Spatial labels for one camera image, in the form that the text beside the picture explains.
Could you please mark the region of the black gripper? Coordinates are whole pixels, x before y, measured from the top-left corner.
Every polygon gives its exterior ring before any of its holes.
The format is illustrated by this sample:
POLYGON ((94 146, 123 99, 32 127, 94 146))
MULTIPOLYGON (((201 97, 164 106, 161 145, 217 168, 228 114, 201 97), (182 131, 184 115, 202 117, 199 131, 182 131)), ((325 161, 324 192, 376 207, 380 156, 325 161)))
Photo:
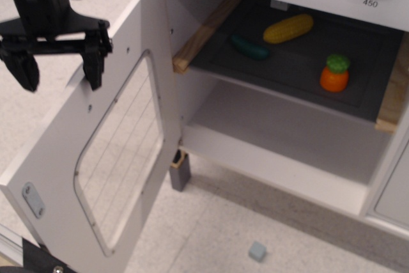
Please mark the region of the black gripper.
MULTIPOLYGON (((76 13, 70 0, 13 0, 19 17, 1 23, 1 36, 32 43, 39 38, 40 52, 82 53, 83 70, 92 90, 102 86, 104 56, 112 52, 109 22, 76 13)), ((37 62, 30 54, 2 54, 1 59, 17 82, 35 92, 40 82, 37 62)))

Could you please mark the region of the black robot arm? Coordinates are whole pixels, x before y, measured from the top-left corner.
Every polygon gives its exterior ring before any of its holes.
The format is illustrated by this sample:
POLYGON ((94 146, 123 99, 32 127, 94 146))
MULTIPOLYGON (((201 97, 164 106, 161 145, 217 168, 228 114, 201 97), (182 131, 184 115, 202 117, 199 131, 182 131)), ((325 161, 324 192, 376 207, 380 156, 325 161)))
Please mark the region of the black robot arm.
POLYGON ((112 52, 108 21, 80 15, 70 0, 13 1, 19 17, 1 23, 1 61, 25 90, 40 82, 35 56, 49 54, 80 54, 91 89, 101 87, 112 52))

